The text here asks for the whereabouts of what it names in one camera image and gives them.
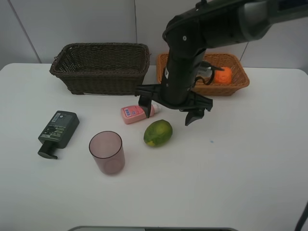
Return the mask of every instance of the pink bottle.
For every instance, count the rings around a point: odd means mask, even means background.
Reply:
[[[152,104],[150,116],[160,111],[160,107],[157,104]],[[128,106],[121,108],[121,115],[124,123],[131,124],[139,120],[145,119],[146,115],[141,107],[138,105]]]

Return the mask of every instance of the orange wicker basket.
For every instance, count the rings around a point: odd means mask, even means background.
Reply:
[[[161,83],[163,71],[167,65],[168,53],[158,55],[156,65],[157,81]],[[216,84],[205,85],[201,80],[197,81],[197,84],[193,91],[201,95],[209,96],[230,96],[237,90],[245,88],[249,85],[249,78],[247,77],[240,61],[235,55],[226,53],[212,53],[204,56],[204,61],[211,63],[218,67],[229,67],[232,70],[232,83],[231,84]]]

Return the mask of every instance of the bottle cap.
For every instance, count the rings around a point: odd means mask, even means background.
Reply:
[[[47,158],[47,159],[58,159],[57,156],[53,155],[55,151],[54,142],[52,141],[45,141],[41,148],[38,151],[38,154],[41,157]]]
[[[154,108],[154,113],[160,112],[160,106],[159,105],[153,104],[153,108]]]

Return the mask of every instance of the pink cup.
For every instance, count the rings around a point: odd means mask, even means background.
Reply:
[[[120,172],[125,165],[121,137],[113,131],[102,131],[90,141],[89,150],[102,173]]]

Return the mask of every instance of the cable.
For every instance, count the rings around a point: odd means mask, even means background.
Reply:
[[[307,203],[307,205],[306,205],[306,207],[303,211],[302,216],[298,220],[298,223],[297,223],[294,231],[301,231],[305,222],[306,222],[306,220],[307,220],[307,218],[308,218],[308,203]]]

